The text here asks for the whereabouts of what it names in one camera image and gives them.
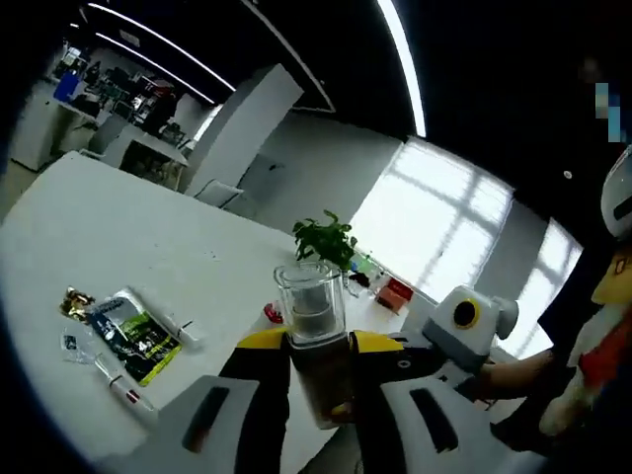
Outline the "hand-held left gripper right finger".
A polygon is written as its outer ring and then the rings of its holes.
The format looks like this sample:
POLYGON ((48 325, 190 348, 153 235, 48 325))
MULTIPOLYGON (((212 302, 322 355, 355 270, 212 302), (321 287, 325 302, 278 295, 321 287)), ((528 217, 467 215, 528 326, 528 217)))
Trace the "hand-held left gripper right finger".
POLYGON ((534 454, 492 433, 460 370, 419 335, 350 334, 353 416, 366 473, 531 473, 534 454))

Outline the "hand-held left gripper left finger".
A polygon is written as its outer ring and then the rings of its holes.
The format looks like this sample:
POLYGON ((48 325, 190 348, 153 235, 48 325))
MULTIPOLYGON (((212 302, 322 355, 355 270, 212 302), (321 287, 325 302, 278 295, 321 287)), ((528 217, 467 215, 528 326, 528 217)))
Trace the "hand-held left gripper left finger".
POLYGON ((240 341, 216 376, 204 376, 164 408, 146 442, 149 473, 278 473, 290 357, 286 330, 240 341))

